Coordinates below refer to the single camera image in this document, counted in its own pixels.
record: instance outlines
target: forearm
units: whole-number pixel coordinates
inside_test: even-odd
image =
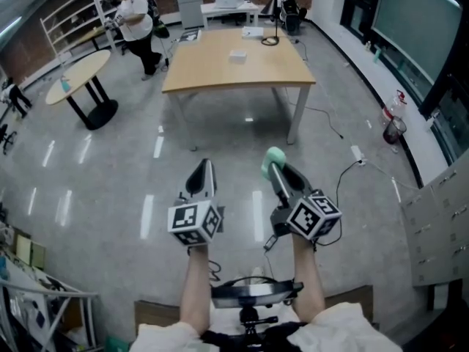
[[[196,246],[192,248],[189,257],[180,320],[191,325],[199,335],[203,335],[210,327],[210,298],[208,247]]]
[[[137,23],[141,23],[144,17],[145,15],[129,15],[128,17],[124,18],[122,22],[129,26],[132,26],[136,25]]]
[[[293,301],[293,309],[301,322],[310,323],[325,309],[324,293],[311,242],[296,234],[292,234],[292,239],[295,281],[304,284],[304,288]]]

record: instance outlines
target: glossy floor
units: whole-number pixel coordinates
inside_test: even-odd
[[[179,26],[170,30],[171,38],[182,32]],[[287,145],[294,109],[288,100],[296,102],[295,89],[282,90],[284,103],[276,103],[270,89],[220,91],[184,102],[199,147],[192,153],[160,92],[166,74],[158,71],[142,82],[141,64],[132,54],[113,54],[98,74],[119,102],[104,128],[89,132],[65,102],[45,104],[57,71],[26,91],[34,108],[25,120],[7,118],[18,131],[11,153],[0,161],[9,221],[47,247],[46,271],[100,294],[101,336],[134,338],[135,300],[178,304],[188,257],[166,232],[166,212],[202,158],[215,165],[219,202],[226,207],[224,232],[210,246],[222,280],[258,265],[269,272],[262,246],[272,233],[269,215],[277,200],[260,165],[270,146],[285,150],[289,162],[333,199],[339,175],[354,161],[352,144],[396,179],[416,185],[403,150],[395,154],[383,141],[380,107],[355,71],[312,26],[298,38],[305,47],[295,46],[317,79],[307,106],[327,111],[344,139],[330,129],[326,114],[308,109],[296,144]],[[153,47],[160,51],[159,41]],[[188,66],[203,71],[203,64]],[[75,100],[84,111],[93,107],[86,90]],[[339,189],[343,236],[317,252],[327,294],[374,285],[375,320],[384,331],[423,306],[411,286],[398,205],[398,197],[410,193],[396,189],[370,164],[352,168]],[[338,235],[336,227],[325,241]],[[269,258],[275,278],[292,278],[290,237],[282,238]]]

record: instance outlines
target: cable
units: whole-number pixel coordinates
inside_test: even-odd
[[[272,279],[275,280],[275,277],[273,275],[272,265],[270,264],[269,257],[267,256],[267,251],[264,252],[264,257],[267,259],[267,263],[269,264],[270,275],[272,276]]]
[[[210,265],[214,265],[216,267],[216,269],[214,270],[213,268],[210,267]],[[221,266],[217,262],[209,260],[208,261],[208,270],[209,270],[210,281],[211,282],[220,282],[221,281],[220,277],[217,275],[221,271]]]
[[[351,169],[354,165],[356,165],[357,163],[361,163],[361,161],[355,161],[353,162],[352,164],[350,164],[339,176],[339,181],[337,183],[337,188],[336,188],[336,206],[339,207],[339,186],[340,186],[340,182],[342,180],[342,176],[349,170]],[[332,245],[333,243],[336,243],[337,241],[339,241],[342,237],[342,219],[340,218],[339,219],[339,225],[340,225],[340,232],[339,232],[339,236],[336,240],[334,241],[331,241],[330,243],[318,243],[316,241],[316,244],[319,245],[319,246],[329,246],[329,245]]]
[[[277,281],[273,278],[269,278],[268,276],[244,276],[242,278],[237,278],[233,280],[229,280],[228,282],[224,282],[221,286],[222,287],[232,287],[235,283],[241,282],[241,280],[246,280],[246,279],[263,279],[267,283],[277,283]]]
[[[172,40],[172,41],[171,41],[171,47],[169,47],[168,50],[165,50],[165,49],[164,49],[163,42],[161,42],[161,45],[163,46],[163,51],[164,51],[165,54],[166,54],[166,58],[168,59],[168,62],[169,62],[169,60],[173,57],[173,53],[172,53],[171,49],[173,49],[174,44],[175,44],[176,42],[177,42],[177,39]],[[166,73],[166,72],[168,71],[168,69],[169,69],[169,66],[166,65],[166,64],[161,67],[161,71],[164,72],[164,73]]]
[[[399,185],[401,186],[404,186],[404,188],[407,188],[407,189],[412,189],[412,190],[419,190],[419,188],[415,187],[415,186],[411,186],[411,185],[407,185],[407,184],[404,184],[403,182],[397,180],[393,175],[387,173],[384,169],[381,169],[379,166],[377,166],[376,164],[372,163],[371,161],[366,161],[366,163],[368,164],[371,164],[374,168],[376,168],[378,171],[380,171],[381,173],[383,173],[384,175],[388,176],[391,180],[394,180],[396,181],[396,183],[398,183]]]
[[[287,88],[285,87],[285,92],[287,93],[287,98],[288,98],[288,103],[291,104],[292,106],[296,106],[296,104],[292,103],[290,101],[290,96],[288,95],[288,90]],[[344,139],[344,136],[342,136],[333,126],[332,126],[332,122],[330,121],[330,115],[329,115],[329,112],[323,110],[323,109],[314,109],[312,107],[308,107],[308,106],[305,106],[306,109],[311,109],[312,111],[318,111],[318,112],[322,112],[324,114],[327,114],[328,116],[328,121],[329,121],[329,127],[330,129],[332,129],[332,131],[334,133],[336,133],[341,139]]]
[[[293,44],[298,44],[298,43],[301,43],[303,45],[303,47],[305,48],[305,57],[303,59],[303,61],[305,62],[309,62],[309,59],[308,59],[308,51],[306,50],[306,44],[303,43],[301,40],[299,39],[290,39],[290,42],[293,43]]]

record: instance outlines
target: black pants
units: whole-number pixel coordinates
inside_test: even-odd
[[[152,34],[140,40],[126,42],[128,49],[132,54],[140,57],[144,65],[145,74],[155,74],[156,66],[160,62],[161,54],[152,52]]]
[[[13,105],[18,110],[18,112],[21,114],[21,116],[25,117],[26,112],[24,111],[24,109],[21,108],[21,106],[18,102],[18,99],[21,99],[24,102],[24,104],[26,104],[29,108],[32,107],[31,102],[29,101],[29,99],[27,97],[25,97],[23,95],[23,93],[21,92],[21,90],[19,89],[19,87],[15,85],[10,90],[10,100],[12,101]]]
[[[303,20],[305,17],[306,17],[306,13],[308,12],[308,10],[306,10],[306,8],[301,8],[300,9],[300,12],[298,13],[298,17]]]

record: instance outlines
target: white cloth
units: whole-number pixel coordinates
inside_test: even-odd
[[[131,15],[143,15],[145,17],[136,25],[124,24],[120,27],[122,36],[126,42],[140,40],[145,38],[153,29],[152,18],[148,15],[148,1],[147,0],[122,0],[117,8],[114,19],[127,18]]]
[[[238,309],[217,309],[215,323],[210,330],[224,334],[244,334],[244,328],[239,325]],[[237,323],[233,323],[233,312],[236,312]],[[297,321],[298,317],[291,307],[277,306],[279,322]],[[400,347],[392,343],[387,337],[373,329],[363,316],[360,304],[342,303],[318,314],[313,321],[288,337],[293,345],[303,352],[400,352]],[[130,352],[175,352],[197,351],[202,341],[196,331],[187,323],[179,322],[170,327],[149,325],[139,326],[139,336],[133,343]],[[201,351],[218,351],[218,347],[204,345]]]
[[[3,90],[0,94],[0,101],[5,103],[10,101],[10,91],[12,88],[15,87],[15,84],[9,85],[5,90]]]

